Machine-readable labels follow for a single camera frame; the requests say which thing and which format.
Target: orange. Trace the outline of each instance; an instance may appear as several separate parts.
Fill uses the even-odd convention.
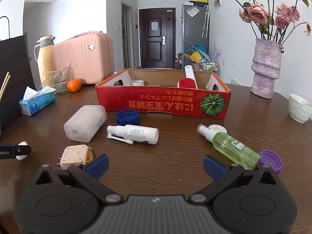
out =
[[[67,89],[70,92],[76,92],[81,89],[81,82],[79,79],[72,79],[67,83]]]

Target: doorway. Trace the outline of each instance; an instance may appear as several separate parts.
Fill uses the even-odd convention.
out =
[[[141,68],[174,68],[175,8],[139,10]]]
[[[122,53],[124,68],[134,68],[133,35],[132,35],[132,8],[121,3],[122,16]]]

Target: refrigerator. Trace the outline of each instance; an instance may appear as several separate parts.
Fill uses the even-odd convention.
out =
[[[202,37],[204,22],[205,22],[205,12],[206,8],[197,7],[199,12],[191,17],[187,10],[192,8],[191,5],[182,5],[182,53],[184,54],[186,50],[192,48],[188,43],[196,43],[202,45],[208,52],[209,44],[209,25],[208,34],[206,37],[206,29],[204,31],[204,36]],[[191,65],[189,58],[182,56],[182,69],[186,65]]]

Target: green bottle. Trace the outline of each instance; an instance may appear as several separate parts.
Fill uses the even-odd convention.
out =
[[[256,167],[260,155],[228,134],[219,133],[203,124],[198,126],[197,132],[212,142],[216,150],[243,166],[245,170],[253,170]]]

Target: brown door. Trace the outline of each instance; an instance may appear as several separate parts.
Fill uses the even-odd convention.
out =
[[[141,67],[173,68],[175,8],[140,10]]]

